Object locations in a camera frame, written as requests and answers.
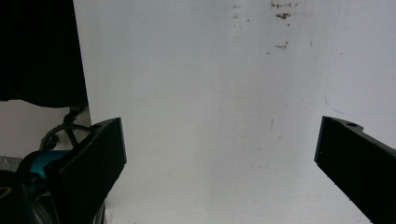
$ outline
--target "black fabric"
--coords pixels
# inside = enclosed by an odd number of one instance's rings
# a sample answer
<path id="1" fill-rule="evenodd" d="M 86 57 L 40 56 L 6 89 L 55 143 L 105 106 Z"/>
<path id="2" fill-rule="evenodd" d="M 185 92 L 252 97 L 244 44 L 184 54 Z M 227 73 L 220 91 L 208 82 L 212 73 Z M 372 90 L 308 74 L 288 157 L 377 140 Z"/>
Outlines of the black fabric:
<path id="1" fill-rule="evenodd" d="M 72 0 L 0 3 L 0 100 L 88 105 Z"/>

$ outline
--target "black object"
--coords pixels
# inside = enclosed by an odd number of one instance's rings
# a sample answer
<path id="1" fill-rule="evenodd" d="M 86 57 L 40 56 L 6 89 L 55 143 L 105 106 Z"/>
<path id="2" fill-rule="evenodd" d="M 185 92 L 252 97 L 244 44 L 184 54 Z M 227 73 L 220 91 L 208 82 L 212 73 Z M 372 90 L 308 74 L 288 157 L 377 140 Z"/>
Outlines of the black object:
<path id="1" fill-rule="evenodd" d="M 396 223 L 396 151 L 358 124 L 323 117 L 318 167 L 374 224 Z"/>
<path id="2" fill-rule="evenodd" d="M 88 105 L 73 0 L 6 0 L 0 8 L 0 100 Z"/>
<path id="3" fill-rule="evenodd" d="M 0 172 L 2 223 L 88 224 L 103 219 L 103 202 L 126 163 L 121 120 L 90 129 L 72 150 L 35 151 L 16 174 Z"/>

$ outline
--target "white table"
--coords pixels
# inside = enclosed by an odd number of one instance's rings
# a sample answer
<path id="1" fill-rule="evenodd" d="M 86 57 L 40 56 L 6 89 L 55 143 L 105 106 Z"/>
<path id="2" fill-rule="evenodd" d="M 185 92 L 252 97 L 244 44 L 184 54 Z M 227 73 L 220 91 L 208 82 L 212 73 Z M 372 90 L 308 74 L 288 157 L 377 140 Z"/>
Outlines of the white table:
<path id="1" fill-rule="evenodd" d="M 314 154 L 322 115 L 396 146 L 396 2 L 75 8 L 92 123 L 123 122 L 110 224 L 369 223 Z"/>

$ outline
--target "stain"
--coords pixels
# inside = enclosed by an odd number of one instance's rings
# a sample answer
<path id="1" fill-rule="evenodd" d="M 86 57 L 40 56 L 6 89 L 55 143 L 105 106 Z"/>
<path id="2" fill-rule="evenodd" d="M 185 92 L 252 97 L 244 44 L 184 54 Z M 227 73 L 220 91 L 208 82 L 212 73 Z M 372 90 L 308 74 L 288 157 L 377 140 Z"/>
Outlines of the stain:
<path id="1" fill-rule="evenodd" d="M 278 18 L 280 18 L 280 19 L 282 19 L 282 20 L 285 20 L 285 19 L 287 19 L 288 17 L 290 17 L 291 16 L 291 13 L 289 13 L 289 12 L 284 12 L 284 13 L 278 13 L 278 14 L 276 14 L 276 17 L 278 17 Z"/>
<path id="2" fill-rule="evenodd" d="M 288 47 L 289 42 L 286 41 L 284 45 L 275 45 L 275 47 L 279 48 L 279 49 L 285 49 Z"/>
<path id="3" fill-rule="evenodd" d="M 274 3 L 274 1 L 271 1 L 271 8 L 282 8 L 282 7 L 297 7 L 298 3 L 283 3 L 283 4 L 278 4 L 278 3 Z"/>

